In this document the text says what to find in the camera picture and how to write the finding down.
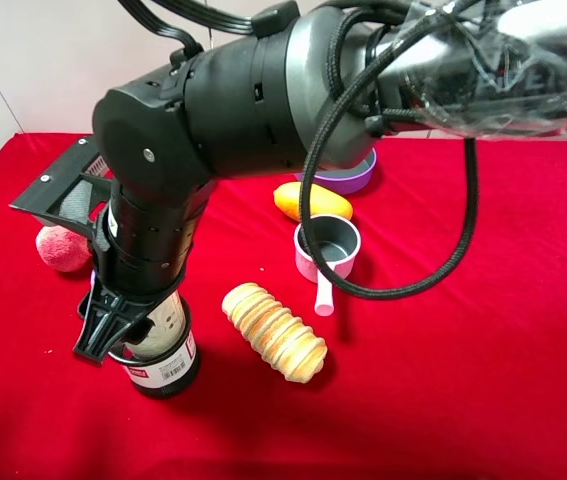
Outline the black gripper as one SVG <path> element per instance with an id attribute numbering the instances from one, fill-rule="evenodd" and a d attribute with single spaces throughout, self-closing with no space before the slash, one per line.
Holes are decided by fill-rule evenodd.
<path id="1" fill-rule="evenodd" d="M 180 257 L 183 216 L 176 210 L 125 213 L 107 209 L 94 222 L 89 240 L 94 280 L 74 353 L 105 346 L 117 316 L 134 308 L 148 316 L 183 279 Z"/>

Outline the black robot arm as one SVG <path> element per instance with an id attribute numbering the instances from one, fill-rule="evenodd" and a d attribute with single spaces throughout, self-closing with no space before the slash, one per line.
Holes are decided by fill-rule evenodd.
<path id="1" fill-rule="evenodd" d="M 476 140 L 567 129 L 567 1 L 295 2 L 239 17 L 191 1 L 167 8 L 236 40 L 107 92 L 93 132 L 113 175 L 92 228 L 96 284 L 75 353 L 101 363 L 143 335 L 180 283 L 217 178 L 300 170 L 300 210 L 320 168 L 343 169 L 402 127 L 464 140 L 466 207 L 451 256 L 425 279 L 345 292 L 394 300 L 432 288 L 465 256 L 478 205 Z"/>

